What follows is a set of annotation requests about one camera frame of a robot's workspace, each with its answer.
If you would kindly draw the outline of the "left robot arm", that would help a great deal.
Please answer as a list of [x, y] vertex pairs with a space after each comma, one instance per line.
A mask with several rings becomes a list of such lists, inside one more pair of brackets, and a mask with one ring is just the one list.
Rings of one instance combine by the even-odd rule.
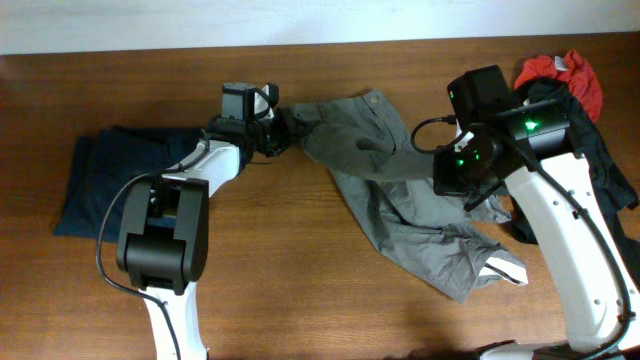
[[209, 202], [254, 154], [276, 157], [306, 131], [280, 109], [279, 88], [228, 82], [222, 109], [194, 150], [165, 170], [125, 185], [116, 263], [143, 299], [159, 359], [206, 359], [197, 283], [208, 256]]

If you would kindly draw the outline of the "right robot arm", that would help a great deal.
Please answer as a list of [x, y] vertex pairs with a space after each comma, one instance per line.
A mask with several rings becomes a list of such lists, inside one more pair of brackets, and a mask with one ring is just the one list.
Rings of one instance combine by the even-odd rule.
[[578, 129], [556, 99], [516, 103], [496, 65], [447, 87], [458, 127], [434, 159], [434, 191], [465, 210], [505, 189], [535, 235], [559, 294], [566, 338], [509, 340], [473, 359], [623, 359], [639, 348], [639, 290], [596, 199]]

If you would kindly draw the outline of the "grey shorts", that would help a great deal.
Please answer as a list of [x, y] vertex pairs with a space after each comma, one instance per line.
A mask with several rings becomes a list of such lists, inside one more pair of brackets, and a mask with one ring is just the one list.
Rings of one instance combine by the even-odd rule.
[[460, 303], [499, 280], [528, 284], [525, 264], [474, 226], [509, 222], [501, 201], [491, 196], [467, 212], [463, 198], [437, 195], [432, 156], [414, 150], [381, 91], [291, 110], [311, 129], [301, 140], [304, 152], [330, 170], [379, 253]]

